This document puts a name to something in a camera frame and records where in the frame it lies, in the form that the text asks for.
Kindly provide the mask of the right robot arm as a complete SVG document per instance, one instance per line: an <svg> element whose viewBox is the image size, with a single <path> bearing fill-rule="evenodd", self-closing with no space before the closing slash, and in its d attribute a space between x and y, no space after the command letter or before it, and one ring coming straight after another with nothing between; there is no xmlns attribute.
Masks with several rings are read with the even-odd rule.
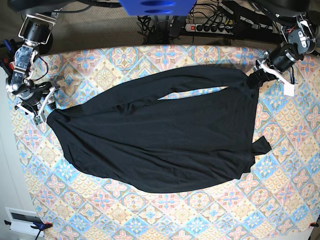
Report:
<svg viewBox="0 0 320 240"><path fill-rule="evenodd" d="M19 30L22 46L13 52L12 71L6 79L6 90L20 99L16 109L30 115L36 125L44 123L45 107L56 107L54 93L57 88L49 81L37 83L33 79L35 62L40 58L40 46L48 46L52 38L52 28L57 22L58 11L27 14Z"/></svg>

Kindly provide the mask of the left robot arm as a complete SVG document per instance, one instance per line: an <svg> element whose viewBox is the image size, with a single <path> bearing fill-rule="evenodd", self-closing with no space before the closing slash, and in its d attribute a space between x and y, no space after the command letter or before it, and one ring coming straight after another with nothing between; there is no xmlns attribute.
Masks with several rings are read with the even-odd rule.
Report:
<svg viewBox="0 0 320 240"><path fill-rule="evenodd" d="M306 54L316 48L315 25L307 19L305 13L296 18L293 26L281 26L284 41L273 51L265 51L263 58L257 59L253 73L246 82L249 88L260 88L265 82L277 80L284 84L287 96L294 94L296 79L293 65L302 61Z"/></svg>

